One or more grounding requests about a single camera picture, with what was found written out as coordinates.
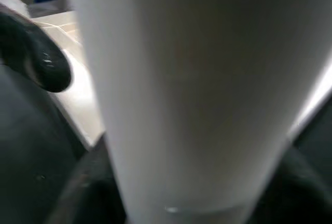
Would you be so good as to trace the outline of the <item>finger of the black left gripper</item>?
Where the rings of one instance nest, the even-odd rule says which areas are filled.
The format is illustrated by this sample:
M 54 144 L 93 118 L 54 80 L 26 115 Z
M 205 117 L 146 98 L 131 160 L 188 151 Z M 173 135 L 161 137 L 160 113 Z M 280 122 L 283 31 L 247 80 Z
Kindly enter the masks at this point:
M 0 5 L 0 62 L 49 92 L 62 92 L 72 82 L 70 64 L 58 45 L 5 5 Z

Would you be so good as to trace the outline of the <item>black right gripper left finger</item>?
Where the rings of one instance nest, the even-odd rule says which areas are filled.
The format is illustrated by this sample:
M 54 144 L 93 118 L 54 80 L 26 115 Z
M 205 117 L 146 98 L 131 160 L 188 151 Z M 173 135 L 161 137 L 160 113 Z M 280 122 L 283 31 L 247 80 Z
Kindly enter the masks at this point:
M 126 217 L 102 135 L 75 166 L 45 224 L 125 224 Z

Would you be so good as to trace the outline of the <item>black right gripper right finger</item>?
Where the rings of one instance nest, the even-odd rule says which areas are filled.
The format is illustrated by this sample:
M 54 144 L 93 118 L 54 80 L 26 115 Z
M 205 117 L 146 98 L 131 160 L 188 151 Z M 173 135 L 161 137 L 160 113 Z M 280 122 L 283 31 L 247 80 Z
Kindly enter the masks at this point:
M 248 224 L 332 224 L 332 191 L 300 151 L 282 158 Z

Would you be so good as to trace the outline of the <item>white plastic table top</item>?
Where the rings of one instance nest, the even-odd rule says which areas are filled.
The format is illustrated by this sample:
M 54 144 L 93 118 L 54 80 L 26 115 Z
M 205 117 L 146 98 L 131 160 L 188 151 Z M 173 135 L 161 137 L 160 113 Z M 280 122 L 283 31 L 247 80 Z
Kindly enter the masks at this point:
M 51 93 L 53 101 L 86 149 L 93 147 L 105 128 L 99 113 L 92 77 L 81 44 L 73 11 L 31 18 L 67 57 L 72 82 L 63 92 Z

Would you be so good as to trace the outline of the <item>black table cloth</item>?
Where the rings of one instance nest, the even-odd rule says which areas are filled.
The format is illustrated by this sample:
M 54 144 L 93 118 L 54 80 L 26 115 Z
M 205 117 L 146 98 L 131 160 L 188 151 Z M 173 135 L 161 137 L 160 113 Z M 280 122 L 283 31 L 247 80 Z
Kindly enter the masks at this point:
M 0 65 L 0 224 L 45 224 L 85 153 L 47 92 Z

